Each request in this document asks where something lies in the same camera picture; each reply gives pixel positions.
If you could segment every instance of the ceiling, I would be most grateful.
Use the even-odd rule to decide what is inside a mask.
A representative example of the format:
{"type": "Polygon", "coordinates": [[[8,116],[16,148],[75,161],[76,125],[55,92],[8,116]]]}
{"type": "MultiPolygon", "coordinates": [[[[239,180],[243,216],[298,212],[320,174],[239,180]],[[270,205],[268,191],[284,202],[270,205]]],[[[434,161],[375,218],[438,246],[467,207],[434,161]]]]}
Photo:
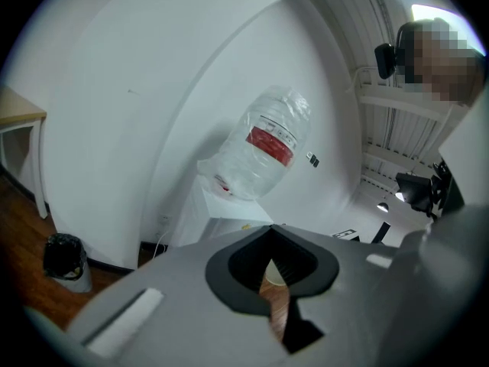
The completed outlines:
{"type": "Polygon", "coordinates": [[[413,20],[406,7],[426,0],[311,1],[329,23],[351,72],[348,90],[357,95],[362,128],[361,179],[394,194],[399,172],[431,177],[433,162],[441,160],[440,144],[467,108],[433,100],[404,86],[397,75],[382,80],[374,56],[377,45],[394,44],[397,29],[413,20]]]}

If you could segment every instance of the table leg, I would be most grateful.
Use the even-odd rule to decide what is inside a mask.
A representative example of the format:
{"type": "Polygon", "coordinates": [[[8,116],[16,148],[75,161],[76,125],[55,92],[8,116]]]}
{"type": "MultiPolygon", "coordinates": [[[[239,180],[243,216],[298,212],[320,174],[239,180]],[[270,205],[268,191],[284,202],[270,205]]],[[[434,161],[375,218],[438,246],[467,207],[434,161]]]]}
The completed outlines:
{"type": "Polygon", "coordinates": [[[3,141],[3,133],[0,133],[0,159],[2,160],[2,166],[8,170],[7,157],[5,156],[5,143],[3,141]]]}
{"type": "Polygon", "coordinates": [[[32,161],[32,177],[34,178],[34,196],[36,198],[37,211],[39,216],[45,219],[47,217],[46,205],[44,204],[43,187],[40,181],[40,119],[34,121],[31,130],[31,142],[29,144],[32,161]]]}

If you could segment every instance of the red label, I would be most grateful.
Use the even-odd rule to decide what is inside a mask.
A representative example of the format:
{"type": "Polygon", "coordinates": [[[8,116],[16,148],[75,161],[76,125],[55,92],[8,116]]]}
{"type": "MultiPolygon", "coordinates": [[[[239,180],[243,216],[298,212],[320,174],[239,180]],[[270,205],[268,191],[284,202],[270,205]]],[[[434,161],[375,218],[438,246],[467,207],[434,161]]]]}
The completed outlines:
{"type": "Polygon", "coordinates": [[[293,152],[282,141],[256,126],[253,127],[246,141],[277,159],[285,167],[293,157],[293,152]]]}

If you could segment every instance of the wooden floor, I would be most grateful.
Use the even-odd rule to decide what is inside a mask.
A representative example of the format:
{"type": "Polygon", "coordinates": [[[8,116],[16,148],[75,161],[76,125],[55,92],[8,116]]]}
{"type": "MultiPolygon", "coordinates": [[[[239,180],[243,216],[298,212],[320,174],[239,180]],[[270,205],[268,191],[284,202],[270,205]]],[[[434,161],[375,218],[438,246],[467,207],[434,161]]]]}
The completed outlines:
{"type": "MultiPolygon", "coordinates": [[[[93,287],[87,294],[74,294],[45,277],[44,244],[47,237],[55,232],[50,215],[41,219],[34,203],[0,176],[0,259],[9,271],[21,302],[66,329],[68,323],[90,299],[122,278],[122,275],[90,268],[93,287]]],[[[151,258],[152,254],[141,252],[141,265],[151,258]]],[[[270,325],[277,338],[282,340],[287,322],[288,288],[272,285],[264,278],[260,295],[270,301],[270,325]]]]}

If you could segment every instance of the black trash bag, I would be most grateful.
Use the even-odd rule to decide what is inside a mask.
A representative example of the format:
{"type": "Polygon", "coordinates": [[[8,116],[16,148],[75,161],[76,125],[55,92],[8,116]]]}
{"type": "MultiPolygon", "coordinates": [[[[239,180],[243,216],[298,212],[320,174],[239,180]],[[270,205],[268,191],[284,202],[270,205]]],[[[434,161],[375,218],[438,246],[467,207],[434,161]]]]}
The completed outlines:
{"type": "Polygon", "coordinates": [[[44,247],[44,274],[51,278],[75,281],[83,275],[86,252],[82,242],[69,234],[54,234],[44,247]]]}

